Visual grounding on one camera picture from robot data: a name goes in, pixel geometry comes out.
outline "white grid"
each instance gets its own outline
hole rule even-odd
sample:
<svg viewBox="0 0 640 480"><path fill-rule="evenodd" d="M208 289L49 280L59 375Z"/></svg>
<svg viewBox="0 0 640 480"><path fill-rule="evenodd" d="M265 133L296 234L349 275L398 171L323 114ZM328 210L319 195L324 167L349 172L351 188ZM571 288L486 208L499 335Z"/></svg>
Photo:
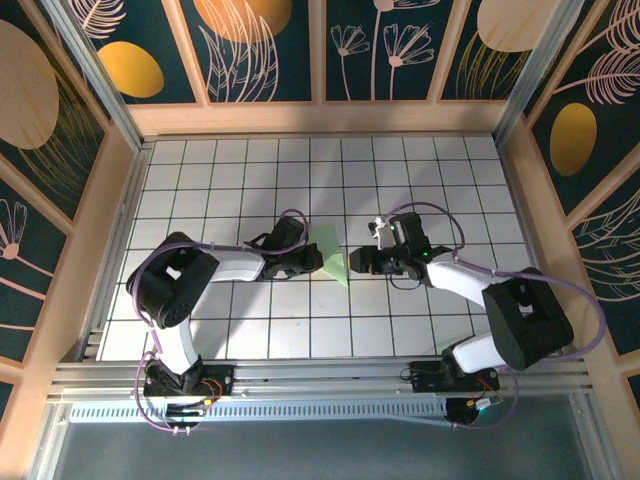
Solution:
<svg viewBox="0 0 640 480"><path fill-rule="evenodd" d="M123 282L168 233L236 244L297 208L312 225L334 224L347 255L372 243L372 216L411 200L456 213L465 257L504 269L529 264L489 136L157 142L98 359L135 360L148 348ZM453 243L445 217L416 211L432 244ZM346 288L322 272L288 282L212 283L191 326L205 359L437 354L488 330L483 311L454 294L400 291L384 277L355 273Z"/></svg>

